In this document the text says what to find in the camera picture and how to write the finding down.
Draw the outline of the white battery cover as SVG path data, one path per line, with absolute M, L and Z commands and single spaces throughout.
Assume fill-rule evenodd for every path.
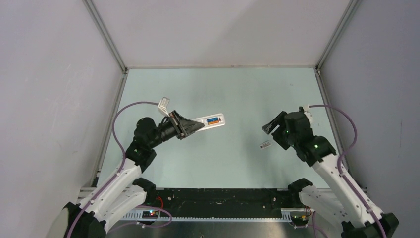
M 271 142 L 270 141 L 265 141 L 262 144 L 259 145 L 260 149 L 265 149 L 267 147 L 271 146 Z

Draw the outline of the blue AAA battery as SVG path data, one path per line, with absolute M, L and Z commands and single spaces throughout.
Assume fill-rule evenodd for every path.
M 214 118 L 207 119 L 206 121 L 208 121 L 208 120 L 210 120 L 210 121 L 212 121 L 212 120 L 219 120 L 220 121 L 220 118 L 219 117 L 214 117 Z

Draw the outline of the orange AAA battery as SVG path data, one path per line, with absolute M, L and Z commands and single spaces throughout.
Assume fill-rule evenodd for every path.
M 213 125 L 213 124 L 217 124 L 217 123 L 220 123 L 220 121 L 219 120 L 212 120 L 212 121 L 208 120 L 207 121 L 208 125 Z

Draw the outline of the white AC remote control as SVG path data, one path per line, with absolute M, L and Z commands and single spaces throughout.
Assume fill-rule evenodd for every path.
M 193 121 L 204 124 L 204 127 L 199 129 L 198 132 L 224 126 L 226 124 L 224 114 L 222 113 L 195 118 Z

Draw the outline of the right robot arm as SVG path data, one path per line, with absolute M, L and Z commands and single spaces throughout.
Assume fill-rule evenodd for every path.
M 312 115 L 307 109 L 282 111 L 262 126 L 266 134 L 283 149 L 293 148 L 297 157 L 312 168 L 329 186 L 334 198 L 324 195 L 309 180 L 302 178 L 288 186 L 288 201 L 303 205 L 339 226 L 343 238 L 390 238 L 399 221 L 393 213 L 384 213 L 358 186 L 342 163 L 332 144 L 313 134 Z

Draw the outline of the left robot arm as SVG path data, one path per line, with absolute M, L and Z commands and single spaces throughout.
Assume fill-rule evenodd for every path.
M 122 161 L 105 182 L 77 203 L 68 202 L 55 221 L 50 238 L 104 238 L 111 228 L 137 206 L 152 206 L 157 199 L 154 183 L 142 177 L 156 157 L 155 147 L 185 139 L 211 126 L 212 117 L 187 119 L 177 111 L 164 112 L 161 123 L 150 117 L 138 120 L 133 141 L 122 150 Z

